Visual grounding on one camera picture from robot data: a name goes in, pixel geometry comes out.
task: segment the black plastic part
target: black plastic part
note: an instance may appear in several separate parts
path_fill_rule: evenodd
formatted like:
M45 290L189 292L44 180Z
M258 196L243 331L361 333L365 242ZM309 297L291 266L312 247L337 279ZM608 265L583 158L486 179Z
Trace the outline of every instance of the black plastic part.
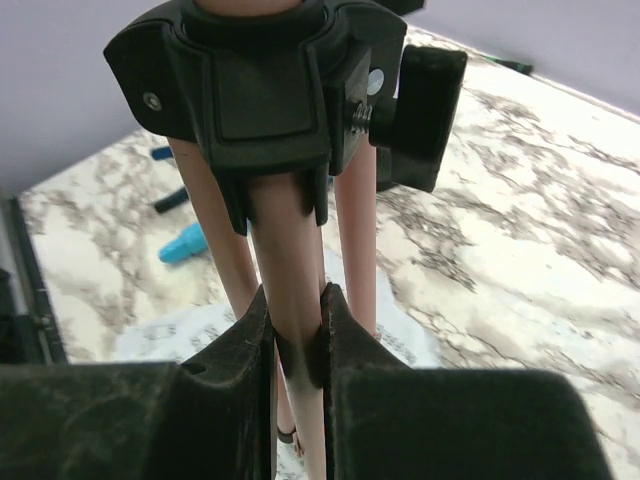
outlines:
M302 348L274 331L282 374L288 381L300 376L307 377L311 384L320 389L326 382L325 343L319 328L309 343Z
M392 188L397 187L397 186L398 186L397 183L378 182L376 184L376 192L377 193L386 192L387 190L391 190Z
M0 367L0 478L272 479L265 305L182 366Z
M376 0L383 7L388 8L396 15L408 15L425 8L425 0Z
M322 296L329 480L610 480L577 393L537 371L411 370ZM181 367L0 367L0 478L273 479L262 289Z
M66 363L66 355L47 290L17 199L0 197L2 225L7 229L16 271L0 269L0 364ZM18 293L13 280L21 285ZM18 312L14 295L24 296L26 311Z
M327 171L342 172L357 143L345 107L393 94L406 28L368 0L306 0L253 18L173 0L125 28L104 54L144 128L200 146L234 230L245 235L253 176L318 176L305 180L313 187L305 202L318 225L326 222ZM367 98L372 68L386 82Z
M393 173L391 151L388 148L376 149L376 180L378 183L390 183Z
M335 478L613 478L557 374L368 367L334 378Z
M455 116L467 54L409 45L402 55L398 98L373 109L369 139L382 152L378 163L391 164L390 178L378 178L424 192L436 185Z
M529 76L533 73L533 65L531 65L530 63L521 63L515 62L513 60L502 60L500 58L490 57L489 60L491 60L493 63L497 63L498 65L502 65L503 67L507 67L509 70L513 70L526 76Z
M185 187L156 201L153 208L158 213L165 213L189 201L189 193Z

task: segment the metal bolt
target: metal bolt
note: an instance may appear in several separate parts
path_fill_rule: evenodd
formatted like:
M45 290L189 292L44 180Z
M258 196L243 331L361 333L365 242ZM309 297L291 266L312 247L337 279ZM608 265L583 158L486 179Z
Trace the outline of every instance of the metal bolt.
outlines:
M373 107L371 105L365 105L362 102L358 103L351 117L352 133L369 133L372 111Z
M162 103L155 93L145 92L142 95L142 101L144 104L155 112L162 110Z
M372 96L382 90L384 85L384 72L379 68L369 72L369 84L367 85L367 95Z

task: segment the doll sandal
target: doll sandal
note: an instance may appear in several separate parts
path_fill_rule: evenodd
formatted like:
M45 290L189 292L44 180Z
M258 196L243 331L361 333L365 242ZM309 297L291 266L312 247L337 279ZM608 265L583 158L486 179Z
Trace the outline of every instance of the doll sandal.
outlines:
M282 433L278 428L278 440L280 440L285 445L293 445L293 451L296 454L296 457L302 458L302 456L304 455L304 449L300 444L298 431L295 427L291 433Z

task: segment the marble surface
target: marble surface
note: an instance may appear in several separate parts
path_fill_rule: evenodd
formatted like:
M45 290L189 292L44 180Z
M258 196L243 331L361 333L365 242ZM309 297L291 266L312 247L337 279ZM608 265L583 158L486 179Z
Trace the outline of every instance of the marble surface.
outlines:
M455 45L412 29L411 43ZM438 188L379 196L379 265L448 367L541 367L579 389L618 479L640 478L640 124L471 54ZM73 361L224 292L157 250L194 220L137 132L21 197ZM335 210L325 228L339 251Z
M325 247L327 282L346 285L342 255ZM342 288L346 298L348 292ZM411 368L439 368L438 340L396 302L388 275L376 274L376 328L380 343ZM125 328L110 359L115 362L174 361L183 363L222 335L236 321L229 302L174 310L142 325Z

